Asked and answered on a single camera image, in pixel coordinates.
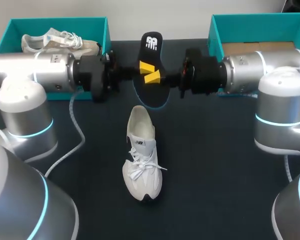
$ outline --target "new balance logo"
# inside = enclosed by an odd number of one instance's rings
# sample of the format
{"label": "new balance logo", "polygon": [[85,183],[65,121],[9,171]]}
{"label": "new balance logo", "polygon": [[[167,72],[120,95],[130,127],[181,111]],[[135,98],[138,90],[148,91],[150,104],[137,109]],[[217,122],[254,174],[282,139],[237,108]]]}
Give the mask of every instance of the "new balance logo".
{"label": "new balance logo", "polygon": [[150,36],[146,37],[145,46],[147,48],[157,51],[157,44],[158,44],[158,39],[156,39],[155,37],[150,37]]}

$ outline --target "shoelace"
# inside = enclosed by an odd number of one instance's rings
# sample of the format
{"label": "shoelace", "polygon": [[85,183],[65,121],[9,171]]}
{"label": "shoelace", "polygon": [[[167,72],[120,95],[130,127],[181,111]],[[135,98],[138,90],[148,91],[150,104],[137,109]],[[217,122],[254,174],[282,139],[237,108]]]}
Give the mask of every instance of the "shoelace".
{"label": "shoelace", "polygon": [[74,49],[80,49],[84,45],[82,38],[80,36],[77,36],[74,32],[70,33],[67,31],[62,31],[60,33],[61,37],[64,37],[64,39],[72,40],[71,43],[66,43],[63,45],[60,45],[62,48],[74,48]]}
{"label": "shoelace", "polygon": [[138,166],[138,168],[128,172],[128,176],[133,181],[137,180],[146,169],[152,169],[153,167],[155,167],[158,169],[167,170],[166,168],[163,168],[151,161],[153,152],[150,154],[150,156],[143,156],[141,153],[137,152],[137,150],[134,147],[132,147],[129,153],[133,157],[132,165]]}

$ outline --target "dark table surface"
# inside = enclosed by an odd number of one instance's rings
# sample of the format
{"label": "dark table surface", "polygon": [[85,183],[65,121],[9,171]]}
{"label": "dark table surface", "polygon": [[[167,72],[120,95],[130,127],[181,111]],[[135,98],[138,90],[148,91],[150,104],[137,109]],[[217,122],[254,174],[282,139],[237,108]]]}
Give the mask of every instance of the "dark table surface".
{"label": "dark table surface", "polygon": [[[188,47],[208,50],[205,39],[166,40],[162,62],[177,70]],[[137,59],[138,41],[114,41],[122,65]],[[74,114],[86,137],[50,180],[68,193],[79,212],[78,240],[275,240],[271,208],[288,184],[282,156],[254,143],[256,99],[191,95],[172,89],[160,110],[148,109],[156,129],[159,165],[167,168],[158,199],[137,202],[122,176],[131,109],[140,105],[131,81],[104,104],[76,101]],[[68,101],[50,101],[59,145],[32,165],[43,173],[80,137]],[[5,128],[0,116],[0,129]],[[300,156],[290,158],[294,178]]]}

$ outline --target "sneaker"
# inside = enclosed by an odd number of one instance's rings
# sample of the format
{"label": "sneaker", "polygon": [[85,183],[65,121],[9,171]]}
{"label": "sneaker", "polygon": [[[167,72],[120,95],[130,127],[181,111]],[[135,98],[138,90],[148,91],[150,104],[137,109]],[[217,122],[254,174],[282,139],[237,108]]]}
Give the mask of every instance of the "sneaker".
{"label": "sneaker", "polygon": [[82,55],[98,55],[101,50],[96,41],[82,40],[74,32],[60,32],[53,28],[42,36],[23,35],[21,47],[24,53],[71,53],[76,59]]}
{"label": "sneaker", "polygon": [[155,127],[143,106],[132,109],[126,134],[131,150],[122,168],[124,182],[135,199],[153,200],[162,186],[160,169],[167,169],[158,165]]}

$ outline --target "cardboard box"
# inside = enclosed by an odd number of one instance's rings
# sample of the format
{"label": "cardboard box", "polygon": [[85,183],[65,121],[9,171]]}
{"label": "cardboard box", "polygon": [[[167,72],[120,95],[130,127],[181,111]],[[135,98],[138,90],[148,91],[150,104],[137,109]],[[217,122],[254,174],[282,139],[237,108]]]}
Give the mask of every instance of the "cardboard box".
{"label": "cardboard box", "polygon": [[279,51],[295,49],[292,41],[265,41],[265,42],[231,42],[222,43],[225,56],[247,54],[254,51]]}

